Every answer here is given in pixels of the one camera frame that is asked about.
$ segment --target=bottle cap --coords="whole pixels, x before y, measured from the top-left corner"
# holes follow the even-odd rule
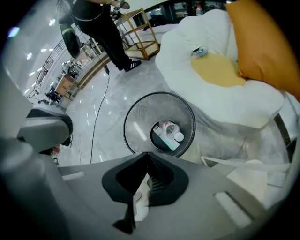
[[[174,135],[174,139],[178,142],[181,142],[184,139],[184,135],[181,132],[177,132]]]

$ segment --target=yellow cushion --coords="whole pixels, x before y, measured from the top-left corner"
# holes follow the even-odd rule
[[[193,70],[206,82],[221,87],[244,85],[246,80],[237,76],[238,64],[229,58],[216,53],[191,59]]]
[[[276,22],[255,0],[236,1],[226,8],[238,47],[238,75],[271,84],[300,101],[299,66]]]

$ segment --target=black shoe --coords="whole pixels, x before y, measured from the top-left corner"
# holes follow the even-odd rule
[[[129,68],[125,68],[125,72],[129,72],[130,70],[136,68],[137,66],[141,65],[142,62],[141,60],[138,60],[138,61],[132,61]]]

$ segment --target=tiled floor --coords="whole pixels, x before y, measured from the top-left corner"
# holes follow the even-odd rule
[[[141,66],[128,73],[119,72],[112,63],[108,64],[110,81],[96,122],[92,163],[131,154],[122,132],[126,113],[142,96],[155,91],[168,91],[154,60],[143,61]],[[90,163],[94,122],[107,79],[105,71],[100,71],[70,103],[67,114],[74,124],[74,143],[71,148],[62,148],[60,166]],[[201,155],[220,159],[259,159],[269,164],[288,162],[284,142],[273,120],[259,133],[235,138],[217,134],[197,123],[194,141],[181,158],[202,164]],[[277,186],[277,181],[278,178],[270,174],[269,184]],[[266,206],[269,206],[274,199],[274,191],[267,191],[266,198]]]

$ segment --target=black pants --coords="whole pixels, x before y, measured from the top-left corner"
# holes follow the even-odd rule
[[[82,32],[94,38],[118,68],[129,68],[130,58],[125,54],[121,35],[108,15],[101,15],[89,22],[76,21]]]

